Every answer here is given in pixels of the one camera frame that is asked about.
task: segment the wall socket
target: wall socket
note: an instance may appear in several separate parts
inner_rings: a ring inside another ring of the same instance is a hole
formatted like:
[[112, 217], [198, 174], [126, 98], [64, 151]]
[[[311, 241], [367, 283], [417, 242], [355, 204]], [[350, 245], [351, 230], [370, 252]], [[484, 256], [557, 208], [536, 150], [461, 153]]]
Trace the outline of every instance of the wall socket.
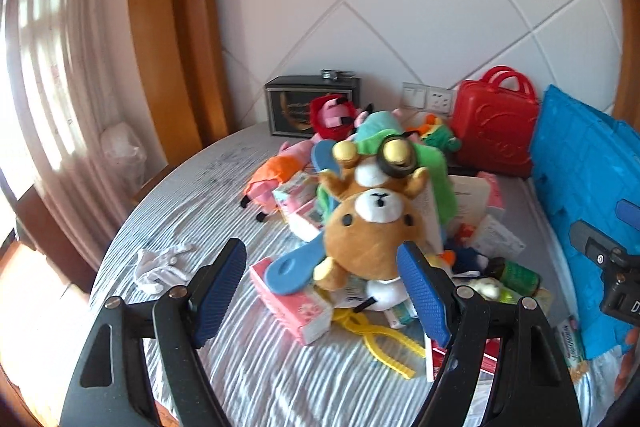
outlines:
[[449, 116], [453, 112], [456, 92], [453, 89], [429, 87], [427, 92], [426, 110]]

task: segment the red plush toy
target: red plush toy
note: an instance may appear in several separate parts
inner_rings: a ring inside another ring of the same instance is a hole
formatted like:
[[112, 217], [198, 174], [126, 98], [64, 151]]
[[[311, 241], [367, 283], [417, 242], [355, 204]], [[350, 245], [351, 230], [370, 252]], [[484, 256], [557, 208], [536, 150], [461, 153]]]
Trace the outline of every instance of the red plush toy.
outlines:
[[346, 140], [353, 132], [358, 110], [344, 95], [327, 94], [309, 104], [310, 121], [322, 139]]

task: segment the red plastic case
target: red plastic case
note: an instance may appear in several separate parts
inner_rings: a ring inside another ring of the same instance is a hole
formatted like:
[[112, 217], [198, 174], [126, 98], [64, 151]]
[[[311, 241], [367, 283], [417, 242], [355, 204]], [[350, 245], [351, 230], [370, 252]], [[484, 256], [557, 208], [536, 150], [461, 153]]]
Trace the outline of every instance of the red plastic case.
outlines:
[[[515, 78], [518, 90], [500, 87]], [[507, 66], [496, 66], [480, 80], [460, 86], [451, 129], [462, 140], [456, 159], [463, 166], [527, 178], [529, 145], [540, 112], [529, 79]]]

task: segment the power outlet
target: power outlet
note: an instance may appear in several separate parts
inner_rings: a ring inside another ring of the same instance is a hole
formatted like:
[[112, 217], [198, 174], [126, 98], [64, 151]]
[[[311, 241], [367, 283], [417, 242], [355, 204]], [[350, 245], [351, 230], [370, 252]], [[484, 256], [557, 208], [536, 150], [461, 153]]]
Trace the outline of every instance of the power outlet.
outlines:
[[429, 87], [427, 92], [426, 110], [437, 114], [450, 115], [456, 92], [453, 89]]
[[424, 109], [424, 100], [427, 97], [428, 87], [423, 84], [402, 84], [401, 107], [406, 109]]

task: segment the brown teddy bear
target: brown teddy bear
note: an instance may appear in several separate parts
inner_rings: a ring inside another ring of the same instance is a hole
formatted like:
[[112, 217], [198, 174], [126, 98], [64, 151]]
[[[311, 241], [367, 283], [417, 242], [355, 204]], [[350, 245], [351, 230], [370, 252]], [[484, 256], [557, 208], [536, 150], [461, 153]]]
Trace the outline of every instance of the brown teddy bear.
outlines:
[[344, 287], [350, 273], [366, 280], [397, 279], [398, 247], [404, 241], [425, 247], [422, 218], [411, 200], [426, 187], [429, 172], [411, 168], [413, 149], [397, 138], [383, 143], [378, 155], [359, 155], [352, 142], [339, 142], [333, 154], [342, 175], [320, 172], [321, 184], [340, 201], [324, 227], [326, 258], [314, 270], [321, 288]]

